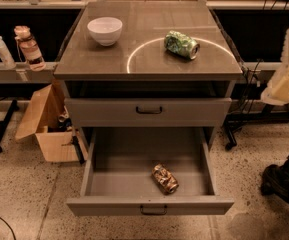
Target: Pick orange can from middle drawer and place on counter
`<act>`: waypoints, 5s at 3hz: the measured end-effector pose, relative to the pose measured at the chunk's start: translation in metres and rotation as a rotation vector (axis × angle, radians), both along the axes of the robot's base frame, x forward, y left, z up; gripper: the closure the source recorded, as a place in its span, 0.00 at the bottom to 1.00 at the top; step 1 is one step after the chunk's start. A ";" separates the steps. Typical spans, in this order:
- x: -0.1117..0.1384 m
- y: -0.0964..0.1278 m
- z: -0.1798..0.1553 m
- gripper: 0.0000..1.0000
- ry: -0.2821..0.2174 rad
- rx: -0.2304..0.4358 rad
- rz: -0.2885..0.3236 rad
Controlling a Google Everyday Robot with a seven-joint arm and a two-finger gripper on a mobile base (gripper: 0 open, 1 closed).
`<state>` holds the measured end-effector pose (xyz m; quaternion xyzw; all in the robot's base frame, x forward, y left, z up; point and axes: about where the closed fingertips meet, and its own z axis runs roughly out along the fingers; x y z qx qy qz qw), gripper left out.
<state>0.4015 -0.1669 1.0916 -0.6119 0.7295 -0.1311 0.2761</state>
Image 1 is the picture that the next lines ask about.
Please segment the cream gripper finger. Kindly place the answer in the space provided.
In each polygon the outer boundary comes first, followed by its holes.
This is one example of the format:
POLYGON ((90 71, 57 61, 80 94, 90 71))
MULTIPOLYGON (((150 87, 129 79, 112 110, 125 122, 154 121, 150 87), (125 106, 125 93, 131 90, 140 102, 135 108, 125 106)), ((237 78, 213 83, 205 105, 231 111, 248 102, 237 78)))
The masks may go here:
POLYGON ((284 60, 261 93, 261 101, 270 105, 289 104, 289 61, 284 60))

